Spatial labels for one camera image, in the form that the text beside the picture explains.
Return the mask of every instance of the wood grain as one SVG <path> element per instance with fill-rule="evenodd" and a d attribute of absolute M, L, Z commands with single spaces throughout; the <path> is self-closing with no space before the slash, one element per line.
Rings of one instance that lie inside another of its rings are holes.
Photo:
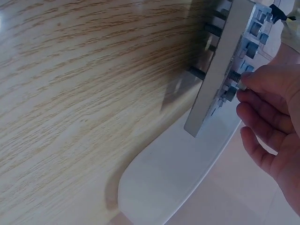
<path fill-rule="evenodd" d="M 192 104 L 210 0 L 0 2 L 0 224 L 105 224 Z"/>

